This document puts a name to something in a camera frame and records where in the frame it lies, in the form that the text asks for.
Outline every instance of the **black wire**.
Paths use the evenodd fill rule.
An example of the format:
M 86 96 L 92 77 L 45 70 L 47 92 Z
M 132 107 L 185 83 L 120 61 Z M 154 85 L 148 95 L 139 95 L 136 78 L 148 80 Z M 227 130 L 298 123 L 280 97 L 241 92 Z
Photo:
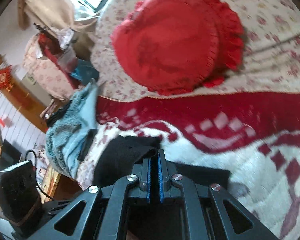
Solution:
M 37 178 L 36 178 L 36 176 L 37 176 L 37 155 L 35 155 L 34 150 L 28 150 L 28 151 L 26 152 L 26 155 L 25 155 L 25 160 L 26 160 L 26 161 L 27 161 L 27 156 L 28 156 L 29 153 L 32 153 L 32 154 L 34 155 L 34 166 L 35 166 L 34 173 L 35 173 L 35 182 L 36 182 L 36 184 L 37 184 L 37 188 L 38 188 L 38 189 L 39 189 L 46 197 L 48 197 L 48 198 L 51 199 L 51 200 L 55 200 L 53 197 L 50 197 L 47 193 L 45 193 L 45 192 L 40 188 L 40 186 L 39 186 L 39 184 L 38 184 L 38 182 L 37 182 Z

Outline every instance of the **silver bolt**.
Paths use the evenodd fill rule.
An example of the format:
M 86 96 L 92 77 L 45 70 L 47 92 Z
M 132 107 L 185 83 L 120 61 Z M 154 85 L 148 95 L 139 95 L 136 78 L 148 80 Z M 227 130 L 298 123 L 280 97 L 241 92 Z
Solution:
M 174 179 L 174 180 L 182 180 L 183 179 L 183 176 L 181 175 L 181 174 L 174 174 L 174 175 L 172 175 L 172 178 Z
M 98 186 L 90 186 L 89 187 L 89 192 L 94 194 L 97 193 L 99 191 L 99 187 Z
M 134 174 L 130 174 L 127 176 L 128 181 L 135 181 L 137 178 L 138 178 L 138 176 L 134 175 Z
M 217 183 L 213 183 L 213 184 L 211 184 L 211 188 L 214 191 L 219 191 L 221 189 L 221 186 Z

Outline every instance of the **pink floral fabric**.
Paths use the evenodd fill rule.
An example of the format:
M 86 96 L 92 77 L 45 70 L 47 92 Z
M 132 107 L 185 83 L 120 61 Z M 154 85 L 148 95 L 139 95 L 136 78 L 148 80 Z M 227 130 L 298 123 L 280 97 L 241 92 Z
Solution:
M 72 96 L 74 89 L 61 70 L 49 59 L 36 58 L 37 36 L 33 36 L 27 46 L 22 67 L 54 98 L 66 100 Z
M 110 35 L 139 0 L 109 0 L 96 28 L 97 40 L 91 61 L 104 83 L 102 95 L 122 101 L 145 96 L 161 97 L 134 82 L 121 68 L 111 45 Z M 221 0 L 236 11 L 246 30 L 242 70 L 229 71 L 224 84 L 198 88 L 196 94 L 277 91 L 300 93 L 300 11 L 291 0 Z

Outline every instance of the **round red pillow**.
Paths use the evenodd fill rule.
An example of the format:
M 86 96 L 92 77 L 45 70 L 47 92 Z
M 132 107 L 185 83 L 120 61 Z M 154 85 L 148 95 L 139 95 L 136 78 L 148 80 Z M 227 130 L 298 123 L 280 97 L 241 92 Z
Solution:
M 241 62 L 242 26 L 220 0 L 144 0 L 111 38 L 119 63 L 162 95 L 193 91 Z

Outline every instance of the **blue plush clothing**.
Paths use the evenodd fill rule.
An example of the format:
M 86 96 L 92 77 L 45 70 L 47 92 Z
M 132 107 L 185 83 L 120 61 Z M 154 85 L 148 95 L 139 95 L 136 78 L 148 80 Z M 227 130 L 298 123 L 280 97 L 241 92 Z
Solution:
M 71 97 L 65 115 L 46 134 L 46 154 L 53 168 L 75 179 L 79 167 L 77 157 L 90 129 L 97 128 L 95 80 Z

